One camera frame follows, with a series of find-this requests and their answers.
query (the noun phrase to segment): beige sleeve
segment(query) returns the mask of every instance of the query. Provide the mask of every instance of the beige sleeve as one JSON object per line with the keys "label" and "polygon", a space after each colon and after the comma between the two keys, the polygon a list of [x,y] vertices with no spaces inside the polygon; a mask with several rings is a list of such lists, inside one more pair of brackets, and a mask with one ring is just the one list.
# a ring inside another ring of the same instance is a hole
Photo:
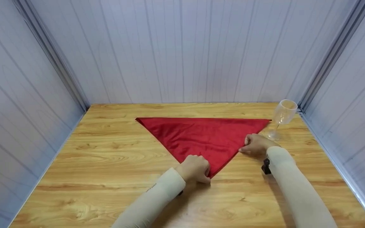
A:
{"label": "beige sleeve", "polygon": [[167,170],[155,185],[135,200],[112,225],[112,228],[146,228],[164,207],[185,188],[184,179],[173,168]]}
{"label": "beige sleeve", "polygon": [[279,146],[267,150],[270,170],[292,212],[297,228],[333,228],[336,223],[322,199],[295,164],[290,153]]}

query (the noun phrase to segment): metal frame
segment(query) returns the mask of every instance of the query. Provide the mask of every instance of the metal frame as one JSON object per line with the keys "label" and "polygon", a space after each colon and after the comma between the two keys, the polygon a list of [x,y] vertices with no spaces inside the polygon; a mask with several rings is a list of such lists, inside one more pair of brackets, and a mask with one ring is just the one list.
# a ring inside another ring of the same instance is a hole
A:
{"label": "metal frame", "polygon": [[337,38],[331,45],[326,57],[321,63],[319,69],[317,70],[316,75],[313,78],[313,81],[310,83],[306,93],[303,95],[301,101],[298,104],[298,107],[302,112],[309,107],[313,97],[316,95],[319,88],[322,86],[329,72],[335,65],[337,59],[342,54],[344,48],[349,43],[349,40],[355,33],[357,27],[361,23],[362,19],[365,16],[365,0],[358,0],[353,7],[352,12],[346,20],[346,23],[343,25],[340,33],[337,35]]}
{"label": "metal frame", "polygon": [[309,131],[312,133],[313,137],[315,137],[316,141],[318,142],[319,146],[323,149],[323,151],[326,153],[326,156],[328,156],[329,160],[332,162],[333,166],[336,168],[336,170],[339,172],[340,176],[342,176],[342,179],[344,182],[346,182],[347,186],[350,188],[352,193],[356,196],[357,201],[362,205],[362,207],[365,210],[365,195],[363,194],[363,191],[359,187],[359,185],[353,180],[353,178],[349,175],[349,173],[346,171],[346,169],[343,166],[339,166],[339,164],[342,164],[339,159],[336,156],[332,156],[334,154],[334,151],[329,149],[325,146],[324,143],[322,143],[313,131],[313,128],[311,127],[310,122],[305,117],[305,114],[301,111],[298,111],[298,114],[301,116],[301,119],[304,121],[306,126],[308,127]]}
{"label": "metal frame", "polygon": [[63,84],[70,92],[72,98],[80,105],[85,113],[88,109],[87,99],[85,95],[82,95],[81,88],[75,83],[75,78],[69,73],[69,68],[63,62],[64,58],[59,55],[59,51],[56,48],[57,45],[52,44],[53,39],[51,36],[48,36],[46,28],[42,26],[42,20],[37,14],[36,9],[28,0],[12,1],[25,19],[26,24],[32,31],[36,40],[39,42],[39,45],[42,47],[49,61],[52,63]]}

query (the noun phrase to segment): wall panel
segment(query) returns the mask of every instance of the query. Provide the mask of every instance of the wall panel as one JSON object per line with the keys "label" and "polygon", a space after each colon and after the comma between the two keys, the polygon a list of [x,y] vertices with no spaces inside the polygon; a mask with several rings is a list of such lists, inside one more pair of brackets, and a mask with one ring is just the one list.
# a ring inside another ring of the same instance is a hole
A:
{"label": "wall panel", "polygon": [[355,0],[31,0],[91,103],[299,101]]}
{"label": "wall panel", "polygon": [[0,227],[82,114],[14,4],[0,0]]}
{"label": "wall panel", "polygon": [[305,114],[365,198],[365,18]]}

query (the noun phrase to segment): wristwatch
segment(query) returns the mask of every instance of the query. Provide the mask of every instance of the wristwatch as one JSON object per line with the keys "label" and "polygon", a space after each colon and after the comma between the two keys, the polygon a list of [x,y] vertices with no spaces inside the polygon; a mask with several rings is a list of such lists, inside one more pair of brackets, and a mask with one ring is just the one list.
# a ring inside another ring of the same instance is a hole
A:
{"label": "wristwatch", "polygon": [[270,160],[268,158],[263,160],[263,165],[261,166],[261,170],[264,172],[265,175],[271,174],[270,170]]}

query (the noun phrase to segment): red cloth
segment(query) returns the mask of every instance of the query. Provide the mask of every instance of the red cloth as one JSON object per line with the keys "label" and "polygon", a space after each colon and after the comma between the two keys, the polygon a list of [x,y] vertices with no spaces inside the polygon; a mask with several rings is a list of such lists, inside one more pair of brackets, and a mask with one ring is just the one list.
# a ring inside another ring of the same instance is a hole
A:
{"label": "red cloth", "polygon": [[247,134],[259,133],[270,120],[226,118],[136,118],[183,162],[188,155],[209,161],[209,177],[218,173],[243,146]]}

